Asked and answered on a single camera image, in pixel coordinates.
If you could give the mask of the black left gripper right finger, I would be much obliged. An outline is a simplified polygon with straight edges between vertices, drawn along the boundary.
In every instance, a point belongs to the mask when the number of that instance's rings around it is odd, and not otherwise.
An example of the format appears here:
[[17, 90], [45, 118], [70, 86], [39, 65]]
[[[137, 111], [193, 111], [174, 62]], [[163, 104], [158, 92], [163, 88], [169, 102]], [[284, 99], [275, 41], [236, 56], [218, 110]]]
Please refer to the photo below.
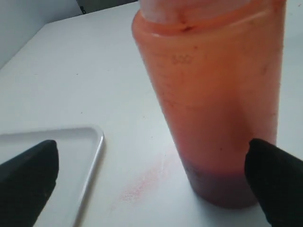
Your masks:
[[244, 172], [271, 226], [303, 225], [302, 160], [265, 140], [252, 139]]

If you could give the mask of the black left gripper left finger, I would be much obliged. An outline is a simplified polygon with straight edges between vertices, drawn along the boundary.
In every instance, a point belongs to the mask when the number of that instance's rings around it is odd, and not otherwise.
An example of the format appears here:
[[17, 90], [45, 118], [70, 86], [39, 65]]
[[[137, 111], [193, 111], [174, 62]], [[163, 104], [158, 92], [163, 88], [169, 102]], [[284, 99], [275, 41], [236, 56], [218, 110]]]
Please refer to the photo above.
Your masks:
[[44, 140], [0, 165], [0, 225], [32, 227], [56, 186], [59, 152]]

